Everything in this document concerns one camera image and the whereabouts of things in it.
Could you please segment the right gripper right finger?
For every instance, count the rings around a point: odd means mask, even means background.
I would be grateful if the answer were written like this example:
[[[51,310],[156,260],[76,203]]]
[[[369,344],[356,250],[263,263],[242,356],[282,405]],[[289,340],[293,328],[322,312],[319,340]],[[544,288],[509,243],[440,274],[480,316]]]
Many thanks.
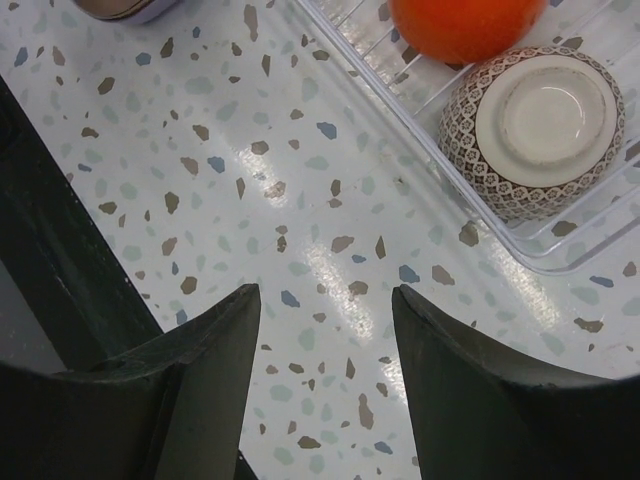
[[[639,380],[523,354],[414,289],[392,314],[425,479],[635,479]]]

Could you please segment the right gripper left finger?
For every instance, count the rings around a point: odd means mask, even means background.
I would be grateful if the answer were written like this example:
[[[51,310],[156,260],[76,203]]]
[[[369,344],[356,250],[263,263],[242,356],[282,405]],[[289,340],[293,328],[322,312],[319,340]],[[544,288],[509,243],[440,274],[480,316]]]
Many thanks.
[[[245,284],[84,372],[1,367],[5,479],[251,479],[239,441],[261,315]]]

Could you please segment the patterned round bowl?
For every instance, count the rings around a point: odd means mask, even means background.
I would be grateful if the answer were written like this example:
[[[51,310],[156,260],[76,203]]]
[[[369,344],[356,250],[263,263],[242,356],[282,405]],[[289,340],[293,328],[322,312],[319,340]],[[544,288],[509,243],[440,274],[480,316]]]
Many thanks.
[[[515,48],[455,87],[438,146],[502,221],[543,220],[605,176],[625,121],[621,89],[594,58],[565,46]]]

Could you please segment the orange round bowl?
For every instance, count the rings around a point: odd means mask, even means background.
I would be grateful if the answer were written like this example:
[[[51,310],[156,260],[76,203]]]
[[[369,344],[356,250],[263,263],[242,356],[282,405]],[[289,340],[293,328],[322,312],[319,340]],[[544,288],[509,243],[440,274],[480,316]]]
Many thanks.
[[[391,18],[417,52],[451,65],[491,59],[522,40],[548,7],[542,0],[392,0]]]

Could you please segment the brown square panda plate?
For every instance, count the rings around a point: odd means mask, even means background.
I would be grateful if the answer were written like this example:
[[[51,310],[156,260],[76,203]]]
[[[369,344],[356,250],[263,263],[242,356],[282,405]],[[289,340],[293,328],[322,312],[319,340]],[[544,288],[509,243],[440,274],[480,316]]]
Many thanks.
[[[128,19],[155,3],[154,0],[73,0],[84,13],[102,21]]]

